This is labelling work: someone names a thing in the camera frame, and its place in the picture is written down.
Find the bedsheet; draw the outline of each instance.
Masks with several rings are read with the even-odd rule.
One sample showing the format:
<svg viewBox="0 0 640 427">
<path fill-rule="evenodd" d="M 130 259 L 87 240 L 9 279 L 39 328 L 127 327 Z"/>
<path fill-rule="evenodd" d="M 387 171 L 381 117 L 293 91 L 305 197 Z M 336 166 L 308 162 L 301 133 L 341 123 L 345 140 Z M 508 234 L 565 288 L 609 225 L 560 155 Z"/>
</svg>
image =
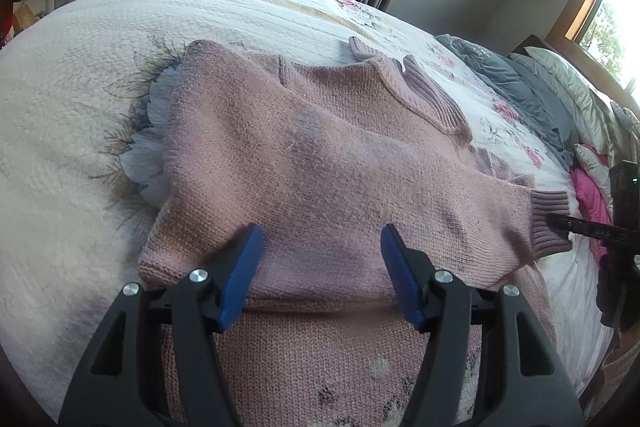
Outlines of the bedsheet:
<svg viewBox="0 0 640 427">
<path fill-rule="evenodd" d="M 212 39 L 312 64 L 353 62 L 348 37 L 415 55 L 465 113 L 474 142 L 567 190 L 513 107 L 433 36 L 353 0 L 78 0 L 0 51 L 0 343 L 28 389 L 57 418 L 86 343 L 136 262 L 155 214 L 129 197 L 121 152 L 132 100 L 188 42 Z M 595 306 L 585 238 L 539 261 L 558 351 L 577 393 L 609 344 Z"/>
</svg>

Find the window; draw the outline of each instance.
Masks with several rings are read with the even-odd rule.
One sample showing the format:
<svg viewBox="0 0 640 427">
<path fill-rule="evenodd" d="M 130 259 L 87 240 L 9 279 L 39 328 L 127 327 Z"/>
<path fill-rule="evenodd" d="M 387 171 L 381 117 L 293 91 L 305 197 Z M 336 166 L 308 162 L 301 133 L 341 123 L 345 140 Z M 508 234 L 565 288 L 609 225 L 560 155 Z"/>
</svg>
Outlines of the window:
<svg viewBox="0 0 640 427">
<path fill-rule="evenodd" d="M 569 0 L 546 42 L 597 89 L 635 109 L 631 93 L 640 76 L 638 28 L 638 0 Z"/>
<path fill-rule="evenodd" d="M 575 42 L 622 87 L 633 90 L 640 76 L 640 0 L 596 0 L 591 14 Z"/>
</svg>

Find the black device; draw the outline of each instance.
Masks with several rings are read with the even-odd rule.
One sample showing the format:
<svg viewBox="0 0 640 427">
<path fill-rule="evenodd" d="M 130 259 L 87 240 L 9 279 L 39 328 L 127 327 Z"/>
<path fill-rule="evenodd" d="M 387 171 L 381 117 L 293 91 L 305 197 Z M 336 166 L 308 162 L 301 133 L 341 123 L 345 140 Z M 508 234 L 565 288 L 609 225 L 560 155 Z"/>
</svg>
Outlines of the black device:
<svg viewBox="0 0 640 427">
<path fill-rule="evenodd" d="M 548 214 L 550 227 L 599 239 L 607 247 L 600 260 L 596 303 L 601 322 L 627 331 L 640 320 L 640 183 L 638 165 L 623 161 L 609 169 L 613 225 Z"/>
<path fill-rule="evenodd" d="M 473 418 L 464 427 L 578 427 L 582 411 L 554 346 L 514 285 L 465 285 L 383 228 L 382 257 L 405 320 L 430 338 L 402 427 L 450 427 L 465 374 L 469 326 L 482 325 Z M 256 225 L 166 290 L 123 287 L 76 368 L 62 427 L 183 427 L 169 418 L 158 328 L 173 326 L 180 394 L 190 427 L 240 427 L 211 333 L 241 313 L 262 251 Z"/>
</svg>

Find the window frame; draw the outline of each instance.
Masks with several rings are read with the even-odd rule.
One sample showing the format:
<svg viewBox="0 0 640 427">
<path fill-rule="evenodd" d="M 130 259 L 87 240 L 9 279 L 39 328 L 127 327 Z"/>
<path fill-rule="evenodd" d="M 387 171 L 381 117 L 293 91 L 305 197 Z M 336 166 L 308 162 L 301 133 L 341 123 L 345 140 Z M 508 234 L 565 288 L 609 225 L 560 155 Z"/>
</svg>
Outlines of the window frame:
<svg viewBox="0 0 640 427">
<path fill-rule="evenodd" d="M 624 90 L 619 80 L 578 44 L 601 2 L 602 0 L 569 0 L 545 41 L 571 62 L 598 90 L 620 103 L 619 98 Z"/>
</svg>

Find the tree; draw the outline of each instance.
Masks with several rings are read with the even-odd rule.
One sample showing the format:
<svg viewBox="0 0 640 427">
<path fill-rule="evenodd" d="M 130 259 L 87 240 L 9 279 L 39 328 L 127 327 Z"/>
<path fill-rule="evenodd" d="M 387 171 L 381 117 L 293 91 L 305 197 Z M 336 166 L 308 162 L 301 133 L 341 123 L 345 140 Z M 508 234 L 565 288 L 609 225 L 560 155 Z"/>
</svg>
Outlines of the tree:
<svg viewBox="0 0 640 427">
<path fill-rule="evenodd" d="M 607 0 L 604 0 L 598 8 L 596 17 L 584 34 L 580 45 L 616 79 L 620 78 L 625 47 L 618 36 L 616 12 Z"/>
</svg>

